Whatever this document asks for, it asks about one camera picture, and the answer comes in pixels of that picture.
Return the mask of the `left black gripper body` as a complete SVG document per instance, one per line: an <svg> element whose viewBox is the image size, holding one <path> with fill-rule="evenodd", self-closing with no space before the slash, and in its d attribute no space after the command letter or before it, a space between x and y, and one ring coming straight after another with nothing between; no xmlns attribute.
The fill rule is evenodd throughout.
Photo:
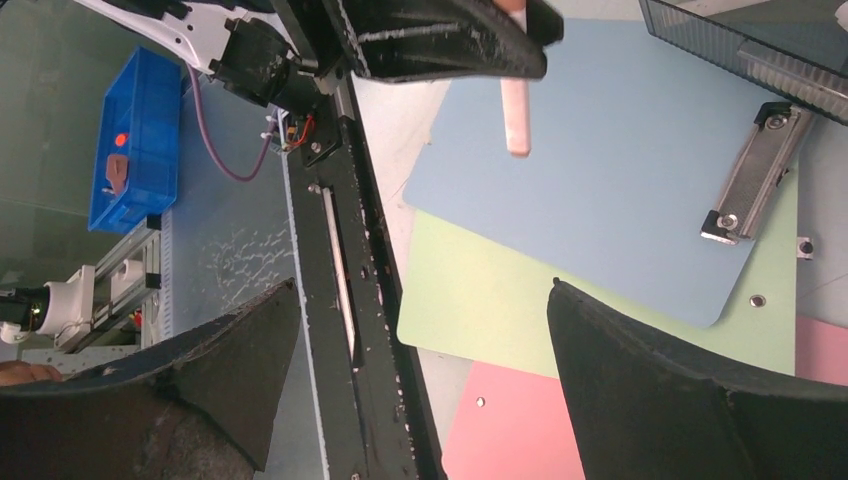
<svg viewBox="0 0 848 480"><path fill-rule="evenodd" d="M492 1L275 1L308 69L342 66L388 83L463 76L540 79L545 47L564 19L545 1L526 5L520 27Z"/></svg>

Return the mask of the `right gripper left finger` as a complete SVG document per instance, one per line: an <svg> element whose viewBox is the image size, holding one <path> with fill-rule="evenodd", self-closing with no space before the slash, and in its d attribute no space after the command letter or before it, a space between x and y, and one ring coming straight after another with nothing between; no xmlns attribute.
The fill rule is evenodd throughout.
<svg viewBox="0 0 848 480"><path fill-rule="evenodd" d="M268 462L300 328L285 280L61 381L1 391L5 479L250 479Z"/></svg>

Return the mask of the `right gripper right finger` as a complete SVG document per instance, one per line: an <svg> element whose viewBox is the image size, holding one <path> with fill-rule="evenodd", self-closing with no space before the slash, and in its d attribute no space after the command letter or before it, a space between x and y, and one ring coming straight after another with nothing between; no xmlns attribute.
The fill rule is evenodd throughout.
<svg viewBox="0 0 848 480"><path fill-rule="evenodd" d="M847 390L698 347L555 280L548 326L589 479L843 479Z"/></svg>

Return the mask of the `brown cap marker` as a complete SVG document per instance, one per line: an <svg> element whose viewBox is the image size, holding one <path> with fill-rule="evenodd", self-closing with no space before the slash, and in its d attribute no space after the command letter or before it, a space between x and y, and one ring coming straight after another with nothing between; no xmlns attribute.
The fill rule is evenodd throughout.
<svg viewBox="0 0 848 480"><path fill-rule="evenodd" d="M495 4L522 31L527 31L526 1L496 0ZM528 82L517 78L503 78L501 98L507 151L514 157L526 158L532 148Z"/></svg>

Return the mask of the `clear plastic drawer box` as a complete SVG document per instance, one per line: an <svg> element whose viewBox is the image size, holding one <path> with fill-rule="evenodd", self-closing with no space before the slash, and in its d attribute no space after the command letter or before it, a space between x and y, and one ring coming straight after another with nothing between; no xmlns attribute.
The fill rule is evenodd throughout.
<svg viewBox="0 0 848 480"><path fill-rule="evenodd" d="M847 122L847 0L641 0L648 32Z"/></svg>

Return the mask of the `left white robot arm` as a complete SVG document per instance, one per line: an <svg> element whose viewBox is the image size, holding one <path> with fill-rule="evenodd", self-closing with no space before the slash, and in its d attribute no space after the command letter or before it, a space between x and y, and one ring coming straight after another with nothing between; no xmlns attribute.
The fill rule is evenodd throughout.
<svg viewBox="0 0 848 480"><path fill-rule="evenodd" d="M530 1L91 1L260 106L304 113L345 76L408 83L464 76L539 79L563 17Z"/></svg>

